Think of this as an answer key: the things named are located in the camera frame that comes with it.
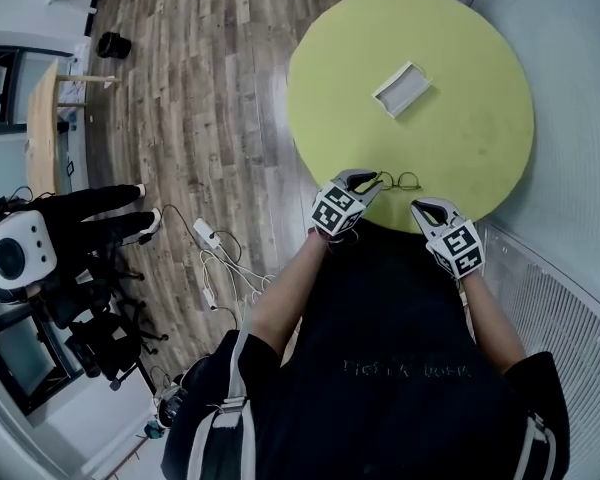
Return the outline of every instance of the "black and white marker cube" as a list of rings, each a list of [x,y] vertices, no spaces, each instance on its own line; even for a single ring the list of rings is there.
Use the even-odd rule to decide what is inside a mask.
[[[427,243],[436,263],[456,279],[461,279],[484,263],[482,242],[470,220]]]
[[[330,181],[316,196],[311,219],[325,233],[336,236],[351,229],[366,209],[354,196]]]

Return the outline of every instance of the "person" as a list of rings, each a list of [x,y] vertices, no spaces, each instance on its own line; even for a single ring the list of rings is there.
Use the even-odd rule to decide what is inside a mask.
[[[132,212],[116,217],[88,221],[100,213],[117,210],[146,195],[144,185],[117,185],[99,189],[86,189],[67,195],[37,198],[24,201],[19,198],[0,198],[0,221],[12,212],[37,210],[44,217],[49,237],[58,257],[57,272],[77,276],[84,270],[86,255],[120,243],[133,235],[155,233],[162,219],[160,210]],[[35,292],[0,289],[0,303],[23,302]]]
[[[479,271],[461,280],[474,341],[456,282],[422,235],[364,220],[356,231],[358,242],[336,253],[310,233],[251,310],[238,365],[256,477],[513,479],[533,412],[555,436],[551,479],[562,478],[569,422],[552,355],[527,357]],[[227,397],[237,336],[228,332],[184,386],[162,461],[167,480],[187,478],[196,429]],[[549,453],[540,447],[525,480],[544,478]],[[238,478],[231,467],[215,464],[201,478]]]

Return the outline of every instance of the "forearm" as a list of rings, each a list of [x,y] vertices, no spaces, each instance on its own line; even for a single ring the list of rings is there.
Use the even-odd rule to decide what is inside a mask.
[[[500,309],[479,271],[462,279],[480,349],[504,373],[526,357],[520,337]]]
[[[327,242],[311,233],[253,307],[251,334],[268,343],[281,357],[304,313],[326,250]]]

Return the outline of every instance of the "black t-shirt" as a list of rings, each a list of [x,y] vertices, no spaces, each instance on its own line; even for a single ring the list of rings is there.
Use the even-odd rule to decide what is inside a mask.
[[[513,478],[527,414],[569,457],[549,353],[500,375],[468,333],[458,291],[424,239],[364,223],[325,260],[289,363],[250,336],[239,367],[252,401],[259,479]],[[167,480],[184,480],[195,430],[226,397],[227,334],[170,430]]]

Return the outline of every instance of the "black trash can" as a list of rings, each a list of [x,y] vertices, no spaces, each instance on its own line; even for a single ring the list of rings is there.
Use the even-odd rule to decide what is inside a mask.
[[[98,41],[96,53],[106,59],[125,59],[131,51],[131,41],[121,37],[117,32],[105,32]]]

